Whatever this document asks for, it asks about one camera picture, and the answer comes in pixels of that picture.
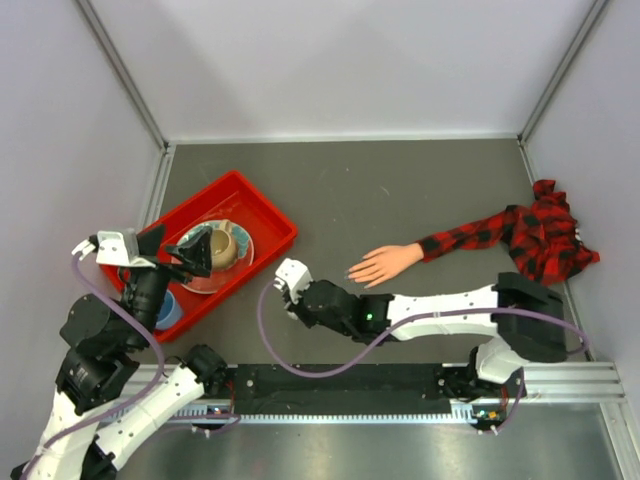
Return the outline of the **beige ceramic mug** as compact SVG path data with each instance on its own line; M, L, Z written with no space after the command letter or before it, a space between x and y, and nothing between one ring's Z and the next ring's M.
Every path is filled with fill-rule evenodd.
M232 227L232 222L225 219L212 230L210 249L213 271L227 270L237 261L238 243L233 236Z

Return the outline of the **red and teal plate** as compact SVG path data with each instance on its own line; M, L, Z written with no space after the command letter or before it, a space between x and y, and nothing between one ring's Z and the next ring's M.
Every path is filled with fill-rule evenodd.
M210 227L213 270L209 277L194 277L183 288L192 293L210 295L218 292L248 269L254 259L253 239L241 225L228 219L201 222L188 230L178 241L179 245Z

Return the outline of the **red plaid shirt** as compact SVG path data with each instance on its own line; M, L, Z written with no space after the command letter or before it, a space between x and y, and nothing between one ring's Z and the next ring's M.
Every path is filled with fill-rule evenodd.
M532 191L534 201L529 206L512 204L490 217L419 240L423 260L502 243L517 270L545 286L563 283L598 263L599 253L581 240L567 194L553 180L536 181Z

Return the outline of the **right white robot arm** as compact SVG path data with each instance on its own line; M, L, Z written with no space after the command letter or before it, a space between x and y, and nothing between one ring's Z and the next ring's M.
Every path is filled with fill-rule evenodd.
M563 301L552 290L516 273L494 284L435 296L355 295L309 273L277 276L285 309L307 327L322 326L357 343L406 342L427 336L479 335L486 343L470 355L466 380L476 394L492 394L530 363L568 357L559 325Z

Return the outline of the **mannequin hand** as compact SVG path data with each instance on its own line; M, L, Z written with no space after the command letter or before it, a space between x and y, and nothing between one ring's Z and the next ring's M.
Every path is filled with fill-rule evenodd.
M395 278L423 258L424 252L418 243L382 246L350 267L347 279L370 289Z

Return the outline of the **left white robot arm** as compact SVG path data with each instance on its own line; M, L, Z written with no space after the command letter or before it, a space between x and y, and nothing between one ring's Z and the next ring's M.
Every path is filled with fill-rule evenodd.
M131 455L179 410L226 387L227 365L206 345L192 347L171 375L153 336L171 282L211 274L205 227L165 248L165 227L99 231L72 251L77 269L88 255L125 271L119 299L90 281L71 307L60 335L69 350L55 381L52 410L32 458L13 479L113 479Z

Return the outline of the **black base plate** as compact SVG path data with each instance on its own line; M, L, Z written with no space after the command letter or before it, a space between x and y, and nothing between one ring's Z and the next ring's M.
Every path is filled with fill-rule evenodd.
M451 411L431 364L360 364L311 379L279 365L245 364L233 380L235 411L244 415L436 414Z

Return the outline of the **blue plastic cup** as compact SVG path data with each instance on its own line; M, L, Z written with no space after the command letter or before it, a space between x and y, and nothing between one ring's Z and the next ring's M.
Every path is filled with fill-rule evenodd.
M183 317L183 310L171 290L167 290L158 314L155 329L167 331L176 326Z

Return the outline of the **red plastic tray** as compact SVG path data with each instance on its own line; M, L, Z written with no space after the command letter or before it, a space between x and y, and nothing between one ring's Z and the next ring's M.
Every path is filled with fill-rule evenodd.
M178 245L204 226L217 228L228 221L238 245L237 260L228 269L190 283L170 285L181 318L158 326L156 340L177 339L205 315L236 293L250 279L285 253L294 243L297 227L238 171L229 171L151 224L166 228L162 245Z

